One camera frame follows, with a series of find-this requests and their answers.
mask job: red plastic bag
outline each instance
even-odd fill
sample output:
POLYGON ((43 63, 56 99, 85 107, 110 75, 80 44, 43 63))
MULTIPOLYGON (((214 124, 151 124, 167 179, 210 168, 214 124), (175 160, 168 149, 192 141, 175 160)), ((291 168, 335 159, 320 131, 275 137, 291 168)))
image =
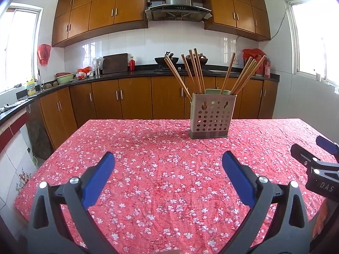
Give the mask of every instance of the red plastic bag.
POLYGON ((38 58, 41 66, 46 66, 48 64, 48 60, 50 59, 50 49, 52 47, 47 44, 41 44, 38 47, 38 58))

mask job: white tile wall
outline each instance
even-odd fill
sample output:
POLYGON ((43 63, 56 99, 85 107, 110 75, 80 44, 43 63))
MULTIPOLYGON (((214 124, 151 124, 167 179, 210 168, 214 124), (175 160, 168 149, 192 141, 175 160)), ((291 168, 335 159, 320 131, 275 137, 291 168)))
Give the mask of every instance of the white tile wall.
MULTIPOLYGON (((189 49, 197 48, 207 56, 208 64, 228 66, 236 37, 204 30, 203 22, 150 21, 147 29, 115 32, 66 47, 65 70, 75 72, 77 68, 86 67, 88 61, 84 58, 88 55, 84 48, 91 44, 96 57, 127 52, 134 57, 136 65, 156 64, 154 58, 164 56, 167 51, 173 52, 182 63, 181 54, 187 55, 189 49)), ((245 48, 258 48, 258 42, 238 38, 236 59, 240 64, 236 67, 243 67, 242 50, 245 48)))

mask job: floral tablecloth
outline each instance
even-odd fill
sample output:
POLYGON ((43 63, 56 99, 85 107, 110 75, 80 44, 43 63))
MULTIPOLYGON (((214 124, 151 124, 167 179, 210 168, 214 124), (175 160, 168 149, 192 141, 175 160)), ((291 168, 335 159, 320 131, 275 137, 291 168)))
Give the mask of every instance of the floral tablecloth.
MULTIPOLYGON (((29 219, 36 187, 81 176, 105 152, 116 167, 95 206, 95 222, 120 253, 217 253, 249 211, 226 176, 221 156, 231 150, 258 175, 275 183, 296 180, 309 218, 322 197, 307 191, 306 169, 290 155, 298 143, 322 160, 334 158, 315 143, 319 135, 300 119, 232 120, 229 137, 193 140, 188 120, 90 120, 63 143, 26 184, 15 201, 29 219)), ((75 241, 84 245, 62 206, 75 241)), ((272 205, 256 242, 268 229, 272 205)))

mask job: bowl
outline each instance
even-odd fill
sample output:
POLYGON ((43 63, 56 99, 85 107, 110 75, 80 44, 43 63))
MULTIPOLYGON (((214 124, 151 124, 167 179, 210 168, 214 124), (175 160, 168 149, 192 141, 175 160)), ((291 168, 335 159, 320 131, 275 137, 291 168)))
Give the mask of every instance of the bowl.
POLYGON ((71 73, 71 74, 66 74, 66 75, 62 75, 62 76, 57 77, 57 81, 58 81, 59 85, 62 85, 62 84, 71 82, 71 80, 73 78, 74 78, 74 74, 71 73))

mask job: wall tile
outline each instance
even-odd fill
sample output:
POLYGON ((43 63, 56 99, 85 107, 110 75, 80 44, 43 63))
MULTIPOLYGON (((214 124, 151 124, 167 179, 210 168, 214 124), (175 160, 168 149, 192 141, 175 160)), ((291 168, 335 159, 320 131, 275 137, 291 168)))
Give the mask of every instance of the wall tile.
POLYGON ((8 158, 5 151, 0 153, 0 198, 7 200, 8 191, 10 189, 15 168, 8 158))
POLYGON ((6 145, 6 154, 15 169, 18 168, 23 155, 27 152, 27 148, 27 144, 23 139, 21 132, 17 132, 6 145))

